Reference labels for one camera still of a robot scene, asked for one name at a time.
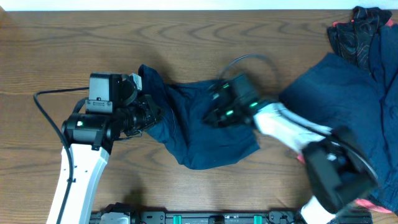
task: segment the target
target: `black fabric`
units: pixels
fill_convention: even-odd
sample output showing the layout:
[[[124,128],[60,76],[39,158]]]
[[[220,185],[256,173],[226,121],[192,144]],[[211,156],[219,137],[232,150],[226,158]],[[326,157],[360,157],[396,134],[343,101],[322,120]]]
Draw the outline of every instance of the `black fabric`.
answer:
[[[152,68],[141,65],[143,94],[152,95],[165,110],[159,124],[147,130],[164,143],[179,164],[190,169],[209,169],[234,164],[259,149],[247,126],[212,128],[202,117],[213,107],[207,89],[219,80],[166,85]]]
[[[328,54],[279,97],[310,121],[352,129],[379,176],[369,199],[398,214],[398,25],[374,34],[368,56],[372,75]]]
[[[338,23],[327,29],[330,44],[335,54],[369,71],[368,55],[373,35],[387,23],[392,14],[378,7],[365,9],[359,6],[353,12],[353,22]]]

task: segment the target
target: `wooden table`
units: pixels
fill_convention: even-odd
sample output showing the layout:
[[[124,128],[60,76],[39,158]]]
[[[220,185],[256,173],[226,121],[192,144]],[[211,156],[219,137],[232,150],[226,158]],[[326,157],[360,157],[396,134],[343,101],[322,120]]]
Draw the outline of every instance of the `wooden table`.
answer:
[[[326,28],[350,11],[10,12],[0,28],[0,223],[44,223],[60,169],[60,141],[34,105],[39,90],[87,86],[92,71],[136,72],[169,83],[214,78],[243,54],[262,92],[277,94],[331,51]],[[83,93],[41,96],[59,125]],[[299,208],[310,196],[303,165],[275,139],[231,166],[189,170],[148,135],[117,142],[94,209],[127,202],[168,210]],[[374,213],[376,223],[395,215]]]

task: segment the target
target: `black cable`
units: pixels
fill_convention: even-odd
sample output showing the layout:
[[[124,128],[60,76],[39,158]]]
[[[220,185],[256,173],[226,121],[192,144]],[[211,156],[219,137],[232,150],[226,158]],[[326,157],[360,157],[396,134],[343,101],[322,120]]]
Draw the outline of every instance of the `black cable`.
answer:
[[[307,129],[307,130],[309,130],[309,131],[311,131],[311,132],[313,132],[313,133],[315,133],[315,134],[319,134],[320,136],[325,137],[325,139],[327,139],[327,140],[329,140],[329,141],[331,141],[331,142],[335,142],[335,143],[337,143],[338,145],[340,145],[341,147],[343,147],[343,148],[349,150],[351,153],[353,153],[353,154],[354,154],[354,155],[355,155],[355,156],[356,156],[368,169],[369,169],[369,171],[372,173],[373,177],[377,180],[377,173],[376,173],[376,171],[375,171],[375,170],[373,169],[373,167],[369,164],[369,162],[368,162],[363,156],[361,156],[360,153],[359,153],[353,146],[351,146],[351,145],[348,144],[347,142],[344,142],[344,141],[342,141],[342,140],[340,140],[340,139],[337,139],[337,138],[333,138],[332,136],[330,136],[330,135],[328,135],[328,134],[322,133],[322,132],[320,132],[320,131],[318,131],[318,130],[315,130],[315,129],[313,129],[313,128],[307,126],[307,125],[304,125],[304,124],[302,124],[302,123],[300,123],[300,122],[298,122],[298,121],[295,121],[294,119],[290,118],[290,117],[287,116],[285,113],[283,113],[283,112],[282,112],[283,109],[279,108],[279,105],[278,105],[278,104],[276,104],[276,105],[277,105],[276,107],[277,107],[277,110],[278,110],[279,114],[280,114],[281,116],[283,116],[285,119],[289,120],[290,122],[292,122],[292,123],[294,123],[294,124],[297,124],[297,125],[299,125],[299,126],[305,128],[305,129]]]
[[[127,99],[125,99],[123,101],[123,106],[128,106],[130,103],[132,103],[136,98],[137,98],[137,94],[138,94],[138,87],[136,85],[136,83],[131,80],[132,79],[132,75],[122,75],[122,78],[124,78],[127,82],[129,82],[132,85],[132,93],[131,96],[129,96]]]
[[[83,99],[79,100],[79,101],[76,103],[76,105],[75,105],[75,107],[74,107],[72,113],[79,113],[79,111],[81,110],[81,108],[83,107],[83,105],[86,103],[86,100],[88,100],[88,97],[84,97]]]
[[[234,66],[236,63],[238,63],[240,60],[244,59],[244,58],[259,58],[259,59],[263,59],[263,60],[268,60],[268,58],[264,55],[259,55],[259,54],[247,54],[247,55],[243,55],[240,56],[234,60],[232,60],[227,66],[225,66],[217,75],[218,79],[222,79],[222,77],[225,75],[225,73],[231,69],[232,66]]]
[[[68,92],[68,91],[80,91],[80,90],[88,90],[88,89],[89,89],[88,87],[82,87],[82,88],[71,88],[71,89],[64,89],[64,90],[47,90],[47,91],[37,92],[33,96],[33,100],[35,101],[36,106],[38,107],[40,112],[42,112],[42,114],[44,115],[44,118],[51,124],[51,126],[53,127],[53,129],[57,133],[58,137],[60,138],[60,140],[61,140],[61,142],[62,142],[62,144],[63,144],[63,146],[65,148],[65,151],[67,153],[67,157],[68,157],[68,164],[69,164],[69,178],[67,179],[68,185],[67,185],[67,189],[65,191],[65,195],[63,196],[63,200],[62,200],[62,204],[61,204],[61,208],[60,208],[60,213],[58,214],[58,218],[57,218],[57,224],[61,223],[61,218],[62,218],[62,215],[63,215],[63,211],[64,211],[65,206],[67,204],[69,191],[70,191],[70,188],[72,186],[72,182],[73,182],[73,161],[72,161],[72,155],[70,154],[70,151],[69,151],[69,142],[67,141],[66,137],[61,133],[61,131],[58,129],[57,125],[54,123],[54,121],[51,119],[51,117],[43,109],[43,107],[39,103],[37,97],[39,95],[41,95],[41,94],[47,94],[47,93],[62,93],[62,92]]]
[[[130,137],[117,138],[117,139],[115,139],[115,141],[127,141],[127,140],[132,139],[132,138],[141,138],[142,137],[142,131],[141,130],[137,130],[136,132],[137,132],[137,134],[140,134],[140,135],[137,136],[137,134],[133,133],[132,136],[130,136]]]

